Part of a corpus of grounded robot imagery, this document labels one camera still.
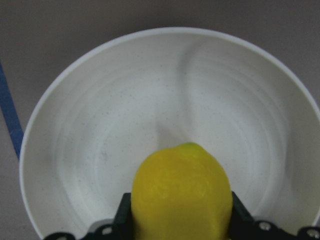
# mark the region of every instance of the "yellow fruit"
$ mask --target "yellow fruit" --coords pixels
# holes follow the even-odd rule
[[[159,150],[132,186],[135,240],[225,240],[232,192],[217,160],[195,143]]]

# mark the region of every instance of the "white bowl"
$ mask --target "white bowl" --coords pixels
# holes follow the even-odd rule
[[[239,38],[169,27],[70,65],[27,125],[20,184],[41,238],[114,217],[152,152],[196,142],[254,216],[295,233],[319,220],[320,113],[281,62]]]

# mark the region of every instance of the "gray table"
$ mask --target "gray table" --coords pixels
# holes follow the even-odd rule
[[[22,129],[39,98],[92,48],[144,29],[187,26],[245,39],[270,52],[320,105],[319,0],[1,1],[0,60]],[[0,114],[0,239],[39,239],[19,187],[19,163]]]

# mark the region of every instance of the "tabletop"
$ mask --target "tabletop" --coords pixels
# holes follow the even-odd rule
[[[159,27],[211,29],[249,41],[289,67],[320,105],[318,0],[1,1],[0,61],[22,130],[48,86],[77,58],[116,37]],[[2,114],[0,206],[0,239],[39,239]]]

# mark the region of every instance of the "screw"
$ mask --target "screw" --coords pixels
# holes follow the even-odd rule
[[[263,231],[270,231],[271,224],[266,221],[262,221],[259,223],[259,228]]]
[[[320,239],[320,232],[315,229],[309,229],[306,231],[306,233],[309,235],[309,237],[314,239]]]

